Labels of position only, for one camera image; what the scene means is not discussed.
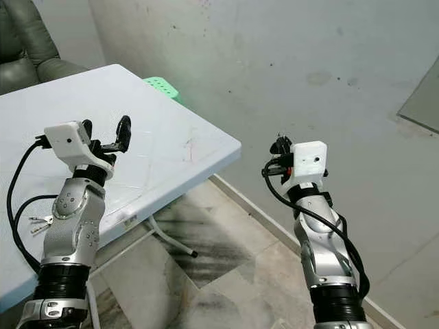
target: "table surface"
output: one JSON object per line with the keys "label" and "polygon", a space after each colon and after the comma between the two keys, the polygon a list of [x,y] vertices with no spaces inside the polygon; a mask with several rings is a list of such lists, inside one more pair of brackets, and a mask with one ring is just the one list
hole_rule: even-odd
{"label": "table surface", "polygon": [[[0,312],[36,285],[36,276],[12,241],[5,199],[21,156],[45,127],[90,119],[92,138],[106,144],[114,142],[121,116],[131,117],[130,148],[118,154],[114,177],[105,186],[99,247],[240,156],[239,141],[117,64],[0,96],[0,112]],[[36,149],[17,182],[14,211],[30,197],[59,193],[69,177],[53,150]],[[22,240],[37,259],[45,233],[32,236],[29,231],[35,224],[27,217],[50,215],[52,201],[29,206],[20,222]]]}

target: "black wire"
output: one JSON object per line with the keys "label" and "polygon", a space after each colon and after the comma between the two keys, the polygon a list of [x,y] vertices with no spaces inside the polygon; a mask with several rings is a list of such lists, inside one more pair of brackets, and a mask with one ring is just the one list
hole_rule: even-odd
{"label": "black wire", "polygon": [[297,204],[294,204],[292,202],[289,202],[284,197],[282,197],[276,189],[273,187],[270,177],[266,174],[268,172],[268,167],[271,165],[276,164],[276,159],[271,159],[267,162],[267,164],[264,167],[263,170],[263,177],[265,179],[265,183],[267,184],[268,189],[273,193],[275,198],[285,204],[286,206],[289,206],[290,208],[293,208],[294,210],[297,210],[299,212],[302,212],[308,216],[313,217],[314,219],[317,219],[319,222],[323,223],[324,225],[328,226],[334,233],[336,233],[345,243],[346,245],[346,251],[348,252],[348,255],[350,259],[352,260],[352,263],[354,264],[355,268],[358,270],[359,273],[359,291],[358,294],[361,299],[365,298],[365,296],[368,294],[370,289],[370,282],[366,275],[366,272],[364,271],[363,262],[361,261],[361,257],[357,251],[357,248],[355,248],[354,244],[351,242],[351,240],[347,236],[347,227],[346,227],[346,219],[343,216],[340,216],[340,220],[342,221],[343,226],[343,232],[340,231],[335,225],[333,225],[331,222],[327,221],[325,218],[321,217],[320,215],[316,214],[315,212],[312,212],[306,208],[303,208],[301,206],[298,206]]}
{"label": "black wire", "polygon": [[32,198],[28,199],[24,204],[22,204],[20,206],[20,208],[18,209],[18,211],[16,213],[16,216],[14,217],[14,214],[12,213],[12,193],[14,192],[14,187],[15,187],[16,181],[19,178],[21,169],[23,168],[27,158],[29,158],[29,155],[38,146],[41,146],[40,141],[36,141],[34,144],[32,144],[29,147],[29,149],[27,149],[27,151],[23,154],[23,157],[21,158],[20,163],[17,166],[14,175],[12,176],[12,181],[11,181],[11,183],[9,185],[9,189],[8,189],[8,195],[6,196],[6,211],[8,213],[9,224],[10,224],[11,230],[12,230],[12,238],[14,239],[14,242],[15,242],[16,246],[18,247],[18,249],[20,250],[20,252],[22,253],[23,257],[25,258],[25,260],[27,261],[29,266],[35,271],[35,273],[38,273],[40,270],[40,262],[38,262],[26,250],[26,248],[21,240],[21,237],[20,237],[20,234],[18,231],[20,216],[23,213],[23,211],[25,210],[25,208],[27,206],[29,206],[32,202],[35,202],[35,201],[40,200],[40,199],[52,199],[52,198],[55,198],[56,195],[39,195],[37,197],[32,197]]}
{"label": "black wire", "polygon": [[[28,199],[26,202],[24,202],[20,208],[17,210],[16,215],[15,215],[15,219],[14,219],[14,228],[13,228],[13,234],[17,235],[17,239],[19,240],[20,244],[24,247],[23,242],[21,241],[21,237],[19,234],[19,221],[20,221],[20,217],[21,214],[23,213],[23,211],[26,209],[27,206],[29,206],[32,202],[38,201],[38,200],[42,200],[42,199],[55,199],[57,197],[56,194],[46,194],[46,195],[38,195],[36,197],[31,197],[30,199]],[[32,260],[32,264],[29,263],[29,265],[32,267],[32,269],[35,271],[35,269],[33,268],[33,264],[38,264],[38,270],[40,269],[40,262],[38,262],[32,255],[31,257],[33,258]]]}
{"label": "black wire", "polygon": [[40,269],[39,262],[25,249],[25,246],[23,245],[23,242],[20,239],[20,236],[17,231],[14,230],[14,215],[12,213],[12,192],[14,191],[14,187],[16,184],[17,179],[19,178],[19,174],[21,172],[21,169],[23,168],[23,165],[25,164],[27,158],[29,158],[29,155],[32,153],[34,149],[36,149],[40,144],[38,142],[35,142],[32,144],[29,149],[23,154],[23,157],[20,160],[19,165],[17,166],[14,175],[12,176],[11,184],[9,185],[8,194],[6,196],[6,212],[8,213],[8,219],[9,224],[11,226],[12,230],[12,238],[14,239],[14,242],[22,255],[24,256],[27,263],[29,263],[30,267],[38,273]]}

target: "tiled floor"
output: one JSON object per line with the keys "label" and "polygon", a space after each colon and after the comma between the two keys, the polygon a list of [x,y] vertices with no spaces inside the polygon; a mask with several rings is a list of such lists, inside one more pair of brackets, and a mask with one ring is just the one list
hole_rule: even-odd
{"label": "tiled floor", "polygon": [[[211,182],[155,217],[199,256],[154,236],[125,252],[92,279],[103,329],[313,328],[300,259]],[[96,264],[147,231],[141,224],[106,246]]]}

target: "leather chair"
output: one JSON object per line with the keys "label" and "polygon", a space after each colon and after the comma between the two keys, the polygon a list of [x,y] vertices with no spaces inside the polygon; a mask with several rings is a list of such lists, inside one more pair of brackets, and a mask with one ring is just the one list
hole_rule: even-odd
{"label": "leather chair", "polygon": [[32,0],[0,0],[0,95],[84,71],[60,59]]}

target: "green plastic basket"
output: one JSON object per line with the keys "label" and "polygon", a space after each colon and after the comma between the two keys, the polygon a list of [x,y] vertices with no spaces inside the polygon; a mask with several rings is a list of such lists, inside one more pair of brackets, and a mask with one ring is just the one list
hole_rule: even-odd
{"label": "green plastic basket", "polygon": [[144,82],[153,86],[155,89],[161,91],[169,98],[181,103],[180,93],[176,90],[168,81],[163,79],[162,77],[147,77],[143,79]]}

